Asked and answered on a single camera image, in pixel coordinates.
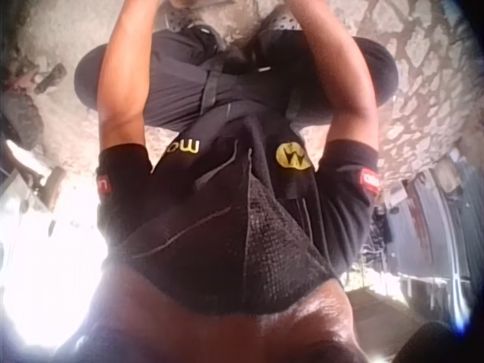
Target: strap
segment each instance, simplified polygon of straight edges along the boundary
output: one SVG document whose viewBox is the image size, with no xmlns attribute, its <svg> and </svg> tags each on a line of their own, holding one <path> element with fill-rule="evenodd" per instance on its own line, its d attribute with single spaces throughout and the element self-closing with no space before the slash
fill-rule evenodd
<svg viewBox="0 0 484 363">
<path fill-rule="evenodd" d="M 224 62 L 224 59 L 219 59 L 219 61 L 215 62 L 210 67 L 209 75 L 205 83 L 205 88 L 203 89 L 200 115 L 203 115 L 208 110 L 210 110 L 217 101 L 217 84 L 219 82 L 220 76 L 222 75 Z"/>
</svg>

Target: sneaker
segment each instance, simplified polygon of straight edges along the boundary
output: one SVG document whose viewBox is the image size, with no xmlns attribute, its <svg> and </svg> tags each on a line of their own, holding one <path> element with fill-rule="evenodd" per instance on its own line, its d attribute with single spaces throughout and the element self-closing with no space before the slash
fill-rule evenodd
<svg viewBox="0 0 484 363">
<path fill-rule="evenodd" d="M 299 22 L 284 5 L 277 6 L 262 22 L 261 31 L 302 30 Z"/>
</svg>

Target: debris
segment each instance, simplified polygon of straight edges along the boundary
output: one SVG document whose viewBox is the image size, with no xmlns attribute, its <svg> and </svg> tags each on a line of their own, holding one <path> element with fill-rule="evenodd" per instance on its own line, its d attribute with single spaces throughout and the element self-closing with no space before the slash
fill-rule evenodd
<svg viewBox="0 0 484 363">
<path fill-rule="evenodd" d="M 38 67 L 30 70 L 29 72 L 23 74 L 20 77 L 12 77 L 8 80 L 7 85 L 8 89 L 12 89 L 14 91 L 19 91 L 22 89 L 32 88 L 32 78 L 37 74 L 39 71 Z"/>
<path fill-rule="evenodd" d="M 3 122 L 14 130 L 22 148 L 32 150 L 42 140 L 44 123 L 33 99 L 24 92 L 7 91 L 0 97 Z"/>
<path fill-rule="evenodd" d="M 44 79 L 44 77 L 42 77 L 40 74 L 37 73 L 37 75 L 35 77 L 33 77 L 33 81 L 34 83 L 37 83 L 39 84 L 40 82 L 42 82 L 42 80 Z"/>
<path fill-rule="evenodd" d="M 47 77 L 45 77 L 34 89 L 36 95 L 44 93 L 49 87 L 58 85 L 62 79 L 67 75 L 66 68 L 62 63 L 59 63 L 52 69 Z"/>
</svg>

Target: forearm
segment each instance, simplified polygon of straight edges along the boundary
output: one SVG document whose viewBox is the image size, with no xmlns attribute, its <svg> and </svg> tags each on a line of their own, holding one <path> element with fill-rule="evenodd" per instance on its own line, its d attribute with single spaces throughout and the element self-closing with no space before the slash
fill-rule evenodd
<svg viewBox="0 0 484 363">
<path fill-rule="evenodd" d="M 123 133 L 127 141 L 132 134 L 138 134 L 144 143 L 142 112 L 150 87 L 151 36 L 159 3 L 125 0 L 123 5 L 104 55 L 98 85 L 102 148 L 122 144 Z M 111 141 L 111 134 L 116 134 L 117 141 Z"/>
<path fill-rule="evenodd" d="M 376 112 L 365 59 L 327 1 L 288 0 L 288 5 L 306 34 L 321 85 L 335 112 Z"/>
</svg>

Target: black t-shirt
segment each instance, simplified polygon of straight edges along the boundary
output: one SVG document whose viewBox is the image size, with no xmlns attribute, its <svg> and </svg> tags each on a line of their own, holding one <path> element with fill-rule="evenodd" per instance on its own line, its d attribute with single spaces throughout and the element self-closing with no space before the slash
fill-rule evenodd
<svg viewBox="0 0 484 363">
<path fill-rule="evenodd" d="M 318 171 L 288 121 L 218 107 L 168 146 L 100 155 L 107 263 L 126 263 L 207 314 L 287 309 L 347 270 L 368 236 L 377 152 L 327 143 Z"/>
</svg>

